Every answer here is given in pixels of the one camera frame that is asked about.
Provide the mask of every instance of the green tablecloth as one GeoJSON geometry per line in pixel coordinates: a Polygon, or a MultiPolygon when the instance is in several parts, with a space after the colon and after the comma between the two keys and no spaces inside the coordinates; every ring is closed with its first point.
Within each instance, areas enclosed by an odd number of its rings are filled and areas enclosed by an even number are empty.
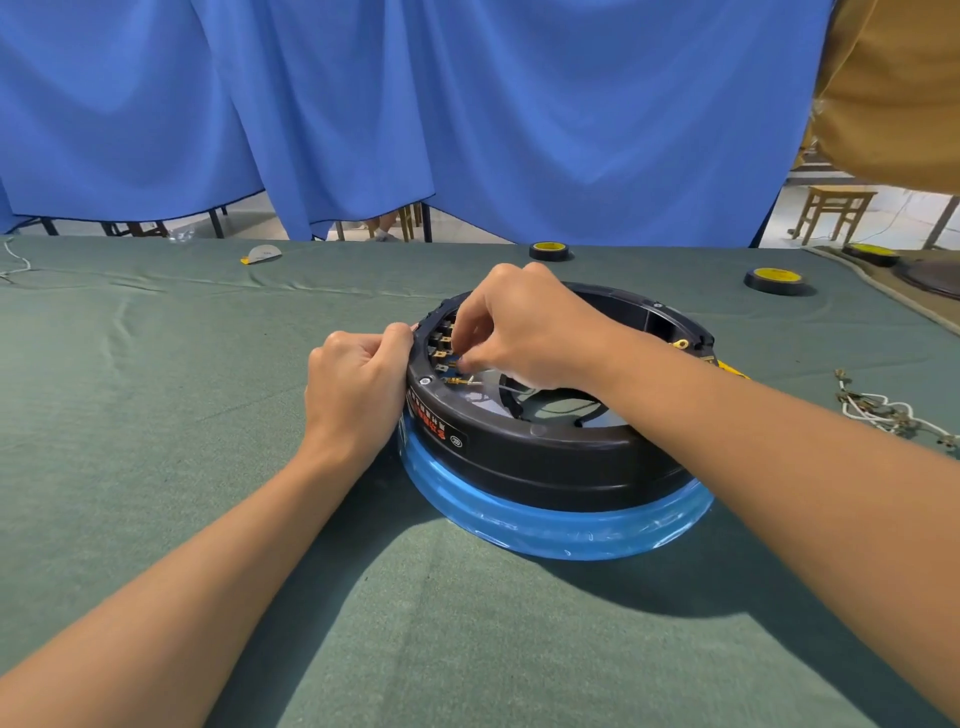
{"type": "MultiPolygon", "coordinates": [[[[416,321],[494,263],[527,259],[290,242],[246,267],[251,245],[12,242],[39,270],[0,281],[0,670],[284,463],[306,355],[332,330],[416,321]]],[[[760,381],[835,407],[842,367],[861,391],[960,430],[960,341],[840,265],[772,250],[576,255],[562,278],[679,308],[760,381]],[[818,293],[750,290],[759,265],[818,293]]],[[[389,455],[277,597],[210,723],[946,725],[722,506],[653,553],[539,562],[440,518],[389,455]]]]}

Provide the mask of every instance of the printed label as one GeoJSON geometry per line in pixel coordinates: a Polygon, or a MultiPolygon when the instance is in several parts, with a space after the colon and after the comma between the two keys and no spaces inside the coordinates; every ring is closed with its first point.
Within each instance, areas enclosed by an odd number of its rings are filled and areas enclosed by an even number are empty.
{"type": "Polygon", "coordinates": [[[427,431],[444,445],[454,449],[462,449],[466,446],[467,436],[437,417],[410,389],[407,390],[407,409],[411,417],[420,420],[427,431]]]}

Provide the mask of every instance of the wooden stool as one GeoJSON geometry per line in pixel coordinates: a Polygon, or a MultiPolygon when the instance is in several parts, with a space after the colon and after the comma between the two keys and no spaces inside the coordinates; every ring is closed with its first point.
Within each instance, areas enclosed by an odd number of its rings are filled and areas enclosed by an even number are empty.
{"type": "Polygon", "coordinates": [[[836,240],[840,235],[840,229],[844,223],[849,225],[847,237],[844,244],[850,242],[853,237],[853,231],[860,224],[860,218],[867,211],[867,205],[876,195],[876,191],[870,187],[860,184],[812,184],[810,191],[806,195],[806,204],[803,212],[800,213],[800,220],[797,221],[797,227],[789,231],[791,237],[796,238],[800,235],[804,223],[808,224],[804,242],[806,245],[810,241],[810,235],[813,229],[817,227],[817,221],[824,212],[838,212],[840,217],[837,219],[836,227],[833,228],[833,235],[830,240],[836,240]],[[807,217],[807,213],[812,209],[812,216],[807,217]]]}

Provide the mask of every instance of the hand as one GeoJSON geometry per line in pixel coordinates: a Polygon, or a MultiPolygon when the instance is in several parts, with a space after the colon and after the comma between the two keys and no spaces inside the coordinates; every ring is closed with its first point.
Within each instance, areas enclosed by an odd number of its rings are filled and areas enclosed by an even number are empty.
{"type": "Polygon", "coordinates": [[[589,391],[618,328],[541,263],[503,263],[461,304],[453,350],[466,373],[496,369],[530,387],[589,391]]]}
{"type": "Polygon", "coordinates": [[[413,333],[335,331],[310,353],[306,431],[298,457],[334,457],[359,476],[386,445],[403,408],[413,333]]]}

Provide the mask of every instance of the tiled floor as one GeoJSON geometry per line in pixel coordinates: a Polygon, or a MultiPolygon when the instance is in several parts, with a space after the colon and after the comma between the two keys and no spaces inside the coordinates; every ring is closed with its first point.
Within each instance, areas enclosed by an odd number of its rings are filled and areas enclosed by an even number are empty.
{"type": "MultiPolygon", "coordinates": [[[[898,207],[898,211],[889,211],[885,209],[870,209],[864,215],[856,231],[854,240],[867,240],[896,250],[919,249],[933,227],[932,222],[936,219],[936,209],[930,205],[923,207],[921,212],[927,217],[928,221],[917,219],[913,216],[917,213],[917,208],[921,207],[918,203],[923,203],[917,195],[902,191],[902,194],[895,188],[886,188],[888,193],[886,197],[898,202],[903,199],[903,205],[898,207]]],[[[780,192],[780,198],[777,200],[777,206],[774,208],[770,222],[767,225],[766,233],[763,236],[762,247],[764,248],[795,248],[799,247],[800,240],[790,238],[788,230],[792,229],[800,217],[800,210],[806,199],[805,187],[785,187],[780,192]]],[[[286,240],[286,231],[276,218],[274,208],[270,203],[270,198],[265,192],[254,195],[246,200],[241,200],[228,208],[229,215],[221,215],[221,223],[227,237],[249,238],[253,240],[286,240]]],[[[509,241],[499,238],[489,232],[475,228],[469,223],[458,220],[452,215],[447,215],[437,209],[431,210],[431,222],[433,224],[433,239],[436,241],[452,243],[504,243],[509,241]]],[[[827,244],[828,236],[836,223],[835,215],[825,215],[810,243],[816,245],[827,244]]],[[[104,232],[97,223],[83,223],[70,220],[56,221],[57,229],[63,235],[103,235],[104,232]]],[[[185,239],[191,237],[214,237],[213,226],[209,216],[206,214],[193,215],[191,217],[181,218],[179,220],[169,220],[166,222],[167,228],[175,237],[185,239]]],[[[399,225],[394,227],[391,232],[397,238],[402,240],[403,233],[399,225]]],[[[37,225],[21,230],[21,234],[46,234],[43,227],[37,225]]],[[[370,238],[367,229],[347,230],[345,231],[347,240],[364,241],[370,238]]],[[[331,230],[327,239],[335,240],[336,231],[331,230]]],[[[423,239],[423,228],[415,228],[415,239],[423,239]]],[[[953,221],[948,224],[946,230],[938,242],[943,248],[960,250],[960,210],[953,217],[953,221]]]]}

